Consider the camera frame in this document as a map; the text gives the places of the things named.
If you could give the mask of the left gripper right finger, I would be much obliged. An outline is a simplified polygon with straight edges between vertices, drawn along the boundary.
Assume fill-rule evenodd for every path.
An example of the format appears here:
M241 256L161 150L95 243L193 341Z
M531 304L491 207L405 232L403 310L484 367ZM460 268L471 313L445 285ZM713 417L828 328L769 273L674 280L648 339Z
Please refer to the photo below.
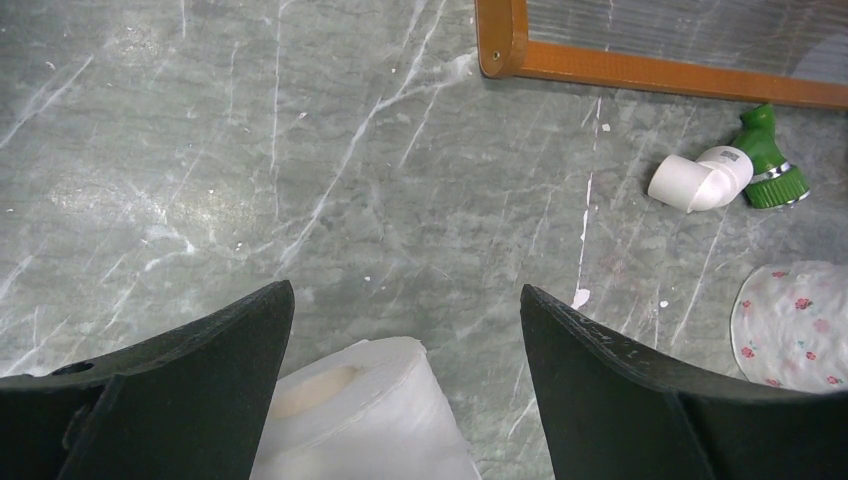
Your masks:
M847 395L717 374L525 285L523 339L558 479L843 479Z

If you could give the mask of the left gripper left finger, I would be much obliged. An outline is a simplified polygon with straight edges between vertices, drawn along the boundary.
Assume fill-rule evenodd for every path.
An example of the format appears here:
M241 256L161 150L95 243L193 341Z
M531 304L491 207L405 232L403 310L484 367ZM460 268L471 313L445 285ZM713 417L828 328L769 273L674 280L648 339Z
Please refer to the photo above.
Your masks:
M44 376L1 381L5 479L246 479L291 331L277 281Z

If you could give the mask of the white floral paper roll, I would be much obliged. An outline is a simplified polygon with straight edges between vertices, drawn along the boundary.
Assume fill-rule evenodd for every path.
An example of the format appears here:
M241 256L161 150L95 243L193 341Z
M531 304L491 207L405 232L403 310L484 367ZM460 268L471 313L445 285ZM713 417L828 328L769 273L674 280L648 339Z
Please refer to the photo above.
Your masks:
M825 261L755 269L730 317L745 378L809 393L847 388L847 267Z

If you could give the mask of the plain white paper roll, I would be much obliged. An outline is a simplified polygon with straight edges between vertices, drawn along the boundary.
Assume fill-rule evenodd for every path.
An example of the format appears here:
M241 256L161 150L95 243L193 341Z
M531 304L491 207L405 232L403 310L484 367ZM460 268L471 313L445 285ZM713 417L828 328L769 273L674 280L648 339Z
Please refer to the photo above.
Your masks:
M477 479L411 337L363 340L278 380L253 479Z

